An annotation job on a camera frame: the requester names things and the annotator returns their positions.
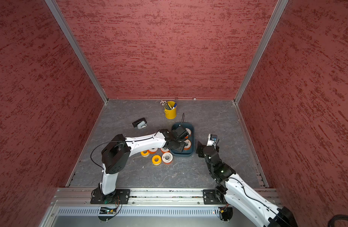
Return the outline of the orange tape roll top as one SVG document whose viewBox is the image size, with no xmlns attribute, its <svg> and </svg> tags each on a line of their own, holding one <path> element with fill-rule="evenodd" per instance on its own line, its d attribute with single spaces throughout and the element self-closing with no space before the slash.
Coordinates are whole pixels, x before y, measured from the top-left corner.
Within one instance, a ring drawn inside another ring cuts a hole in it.
<svg viewBox="0 0 348 227">
<path fill-rule="evenodd" d="M 188 139 L 191 136 L 192 131 L 189 128 L 185 128 L 185 130 L 187 131 L 187 136 L 185 137 L 185 139 Z"/>
</svg>

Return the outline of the teal storage box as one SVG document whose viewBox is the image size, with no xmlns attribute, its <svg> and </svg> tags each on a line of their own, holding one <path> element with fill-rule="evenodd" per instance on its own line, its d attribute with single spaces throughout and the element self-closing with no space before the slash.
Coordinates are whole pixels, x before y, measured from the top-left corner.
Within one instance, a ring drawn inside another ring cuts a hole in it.
<svg viewBox="0 0 348 227">
<path fill-rule="evenodd" d="M 192 143 L 190 148 L 188 150 L 183 150 L 182 152 L 178 152 L 176 150 L 170 150 L 170 152 L 173 154 L 173 156 L 176 156 L 176 157 L 189 157 L 192 155 L 192 153 L 195 151 L 195 129 L 194 129 L 194 126 L 190 123 L 187 123 L 187 122 L 184 122 L 184 123 L 181 123 L 181 122 L 177 122 L 175 124 L 172 125 L 172 130 L 175 130 L 177 129 L 179 126 L 182 126 L 184 128 L 188 128 L 190 131 L 191 131 L 191 134 L 190 136 L 188 137 L 189 141 Z"/>
</svg>

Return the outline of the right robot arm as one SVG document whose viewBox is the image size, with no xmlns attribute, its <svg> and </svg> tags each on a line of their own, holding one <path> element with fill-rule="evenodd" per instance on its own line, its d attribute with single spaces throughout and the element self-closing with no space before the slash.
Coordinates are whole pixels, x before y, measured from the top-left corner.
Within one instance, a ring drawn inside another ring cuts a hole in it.
<svg viewBox="0 0 348 227">
<path fill-rule="evenodd" d="M 234 169 L 219 157 L 219 148 L 198 142 L 196 153 L 204 158 L 209 174 L 217 183 L 215 198 L 239 210 L 257 227 L 297 227 L 293 213 L 279 208 L 252 189 Z"/>
</svg>

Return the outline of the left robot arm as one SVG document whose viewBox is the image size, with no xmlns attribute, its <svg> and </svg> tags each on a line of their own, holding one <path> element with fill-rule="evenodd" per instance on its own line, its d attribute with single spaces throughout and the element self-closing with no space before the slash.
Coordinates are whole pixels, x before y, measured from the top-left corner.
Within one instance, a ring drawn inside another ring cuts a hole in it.
<svg viewBox="0 0 348 227">
<path fill-rule="evenodd" d="M 102 150 L 103 176 L 100 189 L 103 195 L 116 191 L 118 173 L 125 167 L 129 157 L 152 148 L 167 148 L 182 152 L 189 133 L 183 126 L 174 130 L 160 129 L 156 133 L 141 137 L 116 135 Z"/>
</svg>

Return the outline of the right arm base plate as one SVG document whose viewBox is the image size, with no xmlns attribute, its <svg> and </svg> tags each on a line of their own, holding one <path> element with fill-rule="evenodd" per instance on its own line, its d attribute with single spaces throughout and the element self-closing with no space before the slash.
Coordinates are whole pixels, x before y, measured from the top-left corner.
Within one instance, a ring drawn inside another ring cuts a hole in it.
<svg viewBox="0 0 348 227">
<path fill-rule="evenodd" d="M 217 189 L 204 189 L 203 191 L 203 201 L 205 205 L 226 205 L 227 202 L 224 198 L 223 193 Z"/>
</svg>

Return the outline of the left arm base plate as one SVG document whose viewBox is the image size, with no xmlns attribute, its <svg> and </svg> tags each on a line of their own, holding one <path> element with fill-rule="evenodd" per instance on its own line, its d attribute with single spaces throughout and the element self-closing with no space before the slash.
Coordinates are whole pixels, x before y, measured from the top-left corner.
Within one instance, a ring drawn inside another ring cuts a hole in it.
<svg viewBox="0 0 348 227">
<path fill-rule="evenodd" d="M 100 188 L 91 193 L 91 204 L 128 204 L 130 189 L 116 189 L 113 193 L 104 195 Z"/>
</svg>

